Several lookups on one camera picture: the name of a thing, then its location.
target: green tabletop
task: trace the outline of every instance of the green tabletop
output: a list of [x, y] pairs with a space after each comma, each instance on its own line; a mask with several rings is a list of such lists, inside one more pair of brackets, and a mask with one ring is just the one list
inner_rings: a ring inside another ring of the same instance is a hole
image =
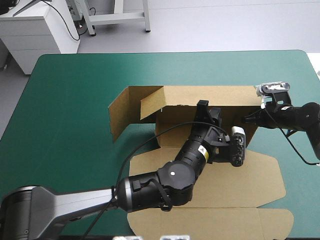
[[[274, 81], [290, 83], [297, 107], [320, 102], [319, 79], [299, 50], [44, 55], [0, 141], [0, 195], [23, 185], [66, 192], [115, 184], [122, 160], [154, 134], [153, 124], [132, 124], [112, 142], [108, 106], [127, 86]], [[305, 133], [292, 140], [317, 161]], [[293, 213], [291, 237], [320, 237], [320, 168], [304, 164], [277, 129], [259, 128], [248, 149], [276, 157], [284, 179], [286, 197], [263, 207]], [[64, 234], [82, 234], [92, 219], [71, 223]], [[127, 214], [105, 213], [91, 233], [131, 234]]]

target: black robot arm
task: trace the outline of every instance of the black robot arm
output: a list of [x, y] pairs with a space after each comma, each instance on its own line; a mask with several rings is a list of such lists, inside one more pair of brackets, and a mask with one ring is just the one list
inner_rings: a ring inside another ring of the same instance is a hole
[[117, 189], [61, 194], [27, 186], [9, 194], [0, 208], [0, 240], [57, 240], [67, 223], [101, 210], [170, 211], [186, 204], [206, 163], [230, 162], [239, 167], [245, 158], [245, 132], [233, 127], [229, 137], [221, 128], [220, 108], [208, 110], [208, 101], [200, 100], [194, 121], [197, 124], [173, 161], [157, 171], [125, 177]]
[[306, 132], [316, 157], [320, 160], [320, 105], [309, 102], [302, 107], [291, 104], [287, 82], [263, 83], [256, 86], [262, 96], [261, 109], [243, 118], [245, 123], [268, 129], [282, 128]]

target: white floor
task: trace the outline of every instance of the white floor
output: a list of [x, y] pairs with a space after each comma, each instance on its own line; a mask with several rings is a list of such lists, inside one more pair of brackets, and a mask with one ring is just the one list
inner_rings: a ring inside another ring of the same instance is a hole
[[[88, 0], [97, 13], [110, 1]], [[125, 0], [126, 11], [142, 9]], [[320, 53], [320, 0], [149, 0], [151, 32], [143, 23], [97, 26], [81, 36], [79, 53], [292, 50]], [[319, 55], [311, 62], [320, 75]], [[0, 71], [0, 137], [28, 81], [15, 61]]]

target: white sticker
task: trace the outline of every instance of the white sticker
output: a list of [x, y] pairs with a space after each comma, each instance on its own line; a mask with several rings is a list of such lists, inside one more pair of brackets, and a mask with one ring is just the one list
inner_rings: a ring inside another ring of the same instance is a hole
[[284, 106], [281, 108], [281, 110], [287, 110], [288, 108], [291, 108], [290, 106]]
[[207, 149], [204, 146], [200, 145], [198, 148], [198, 151], [204, 156], [205, 160], [208, 161], [209, 153], [208, 153]]

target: cardboard flap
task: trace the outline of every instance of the cardboard flap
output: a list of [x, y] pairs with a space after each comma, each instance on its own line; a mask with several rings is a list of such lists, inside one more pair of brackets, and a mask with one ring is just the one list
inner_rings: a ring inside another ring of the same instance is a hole
[[[180, 148], [161, 147], [135, 156], [130, 175], [156, 171], [175, 159]], [[286, 195], [278, 161], [246, 151], [241, 167], [230, 163], [207, 164], [194, 188], [192, 201], [178, 208], [255, 208]]]
[[[199, 100], [209, 100], [211, 107], [222, 108], [222, 127], [226, 130], [235, 125], [244, 127], [247, 144], [250, 142], [257, 127], [240, 120], [260, 106], [252, 86], [128, 86], [108, 108], [113, 140], [129, 124], [155, 123], [159, 118], [156, 128], [163, 129], [161, 124], [192, 121]], [[180, 147], [188, 137], [177, 138], [173, 131], [166, 136], [161, 136], [164, 138], [161, 146]]]
[[[179, 150], [161, 147], [135, 156], [130, 175], [156, 171]], [[278, 161], [257, 152], [246, 153], [241, 167], [207, 164], [186, 205], [175, 206], [170, 212], [151, 208], [129, 213], [131, 229], [146, 240], [163, 235], [190, 235], [195, 240], [284, 240], [294, 223], [292, 213], [256, 208], [286, 194]]]
[[164, 106], [197, 106], [208, 100], [210, 106], [260, 106], [253, 86], [163, 86], [141, 100], [141, 119]]
[[129, 213], [128, 222], [145, 240], [163, 235], [190, 235], [194, 240], [284, 240], [294, 218], [286, 209], [173, 208]]
[[162, 86], [128, 86], [109, 105], [110, 130], [113, 141], [129, 124], [155, 123], [155, 116], [140, 120], [140, 101]]

